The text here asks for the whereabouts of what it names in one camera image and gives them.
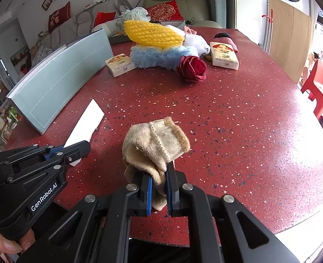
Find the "person's left hand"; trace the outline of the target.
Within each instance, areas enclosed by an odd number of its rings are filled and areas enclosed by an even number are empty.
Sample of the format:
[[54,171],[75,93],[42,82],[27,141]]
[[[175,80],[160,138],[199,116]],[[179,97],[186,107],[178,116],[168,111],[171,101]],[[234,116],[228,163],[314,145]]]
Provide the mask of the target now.
[[24,237],[18,241],[12,241],[4,238],[0,234],[0,257],[4,262],[13,262],[6,254],[18,254],[24,253],[35,243],[35,235],[32,229],[30,229]]

